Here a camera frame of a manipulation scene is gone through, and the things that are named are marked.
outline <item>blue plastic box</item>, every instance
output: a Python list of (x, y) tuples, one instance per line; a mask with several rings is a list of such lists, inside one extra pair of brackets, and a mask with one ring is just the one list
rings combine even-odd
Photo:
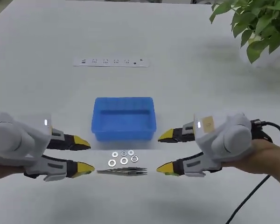
[(97, 98), (91, 131), (98, 141), (149, 141), (156, 131), (150, 97)]

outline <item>metal washer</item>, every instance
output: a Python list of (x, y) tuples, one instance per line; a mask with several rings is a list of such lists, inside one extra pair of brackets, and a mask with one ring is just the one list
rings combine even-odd
[(115, 167), (115, 165), (116, 165), (116, 161), (115, 160), (109, 160), (108, 161), (108, 166), (109, 167)]
[(120, 163), (121, 163), (122, 165), (126, 165), (128, 162), (129, 162), (129, 160), (128, 160), (126, 157), (122, 157), (122, 158), (120, 159)]
[(127, 153), (128, 153), (130, 156), (132, 156), (132, 155), (135, 154), (133, 150), (129, 150), (129, 151), (127, 151)]
[(118, 156), (118, 152), (112, 152), (112, 157), (116, 158)]
[(126, 151), (121, 151), (121, 156), (126, 157)]
[(131, 161), (132, 161), (132, 162), (138, 162), (138, 160), (139, 160), (139, 158), (138, 158), (138, 156), (136, 156), (136, 155), (133, 155), (133, 156), (131, 157)]

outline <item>white power strip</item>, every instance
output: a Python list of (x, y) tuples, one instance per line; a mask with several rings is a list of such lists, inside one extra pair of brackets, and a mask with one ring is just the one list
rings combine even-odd
[(149, 61), (144, 58), (76, 58), (74, 66), (95, 67), (149, 67)]

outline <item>white table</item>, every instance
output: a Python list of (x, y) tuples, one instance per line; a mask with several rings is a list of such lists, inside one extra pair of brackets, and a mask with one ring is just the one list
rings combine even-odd
[[(263, 178), (233, 168), (205, 178), (155, 169), (199, 152), (195, 143), (157, 143), (196, 111), (239, 108), (280, 124), (280, 70), (252, 70), (238, 58), (231, 14), (211, 25), (209, 6), (15, 0), (0, 14), (0, 111), (51, 112), (53, 125), (92, 143), (47, 155), (107, 168), (114, 149), (132, 148), (144, 177), (85, 175), (43, 182), (0, 180), (0, 224), (222, 224)], [(74, 57), (141, 56), (149, 68), (73, 67)], [(153, 97), (154, 140), (101, 145), (90, 132), (96, 97)], [(280, 134), (266, 132), (280, 144)], [(280, 224), (280, 185), (270, 179), (234, 224)]]

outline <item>gray floor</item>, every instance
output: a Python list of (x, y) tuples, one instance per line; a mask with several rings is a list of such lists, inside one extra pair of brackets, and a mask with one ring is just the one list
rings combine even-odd
[[(0, 0), (0, 13), (11, 3), (13, 0)], [(130, 0), (134, 2), (141, 2), (144, 0)], [(162, 0), (163, 3), (175, 3), (175, 4), (190, 4), (192, 0)]]

